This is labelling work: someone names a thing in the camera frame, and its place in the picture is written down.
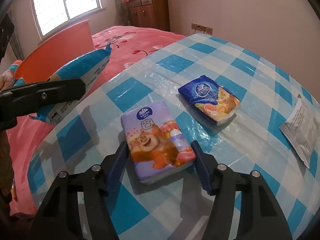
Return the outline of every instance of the cable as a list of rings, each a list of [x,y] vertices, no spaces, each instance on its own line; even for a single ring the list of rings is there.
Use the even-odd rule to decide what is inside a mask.
[[[201,27],[201,26],[200,26],[200,25],[198,25],[198,26],[195,28],[195,33],[194,33],[194,34],[196,34],[196,30],[197,30],[197,28],[198,28],[198,27]]]

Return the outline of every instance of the table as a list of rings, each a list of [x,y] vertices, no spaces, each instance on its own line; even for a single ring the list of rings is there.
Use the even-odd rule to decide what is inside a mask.
[[[180,86],[203,74],[240,99],[241,108],[230,124],[208,124],[178,95]],[[280,68],[235,44],[192,35],[106,82],[52,130],[29,165],[33,199],[39,206],[59,171],[83,172],[113,154],[124,140],[124,112],[165,100],[189,142],[198,140],[204,152],[234,171],[261,172],[296,239],[320,206],[319,137],[307,169],[279,130],[298,94],[319,119],[317,101]],[[107,206],[121,240],[201,239],[213,200],[201,189],[193,166],[143,185],[128,161]],[[240,206],[237,195],[230,239],[236,236]],[[86,228],[84,222],[84,236],[90,237]]]

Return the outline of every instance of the electrical outlet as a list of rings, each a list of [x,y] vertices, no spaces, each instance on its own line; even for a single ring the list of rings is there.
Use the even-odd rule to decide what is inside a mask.
[[[194,24],[194,23],[191,23],[191,29],[197,30],[199,32],[206,32],[209,35],[212,35],[212,32],[213,32],[212,28],[205,27],[199,24]]]
[[[191,23],[191,29],[199,31],[202,26],[199,24]]]
[[[206,27],[205,32],[206,32],[207,34],[209,34],[209,35],[212,35],[213,30],[212,30],[212,28]]]

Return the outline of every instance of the window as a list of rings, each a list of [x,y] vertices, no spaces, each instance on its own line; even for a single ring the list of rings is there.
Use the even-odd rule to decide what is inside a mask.
[[[33,0],[33,4],[42,36],[85,12],[100,8],[99,0]]]

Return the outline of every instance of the tissue pack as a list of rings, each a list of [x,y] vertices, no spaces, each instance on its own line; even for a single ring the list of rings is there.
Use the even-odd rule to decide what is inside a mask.
[[[178,92],[216,125],[229,121],[240,106],[231,91],[205,75],[180,87]]]
[[[164,101],[122,115],[121,124],[142,183],[181,171],[196,158]]]

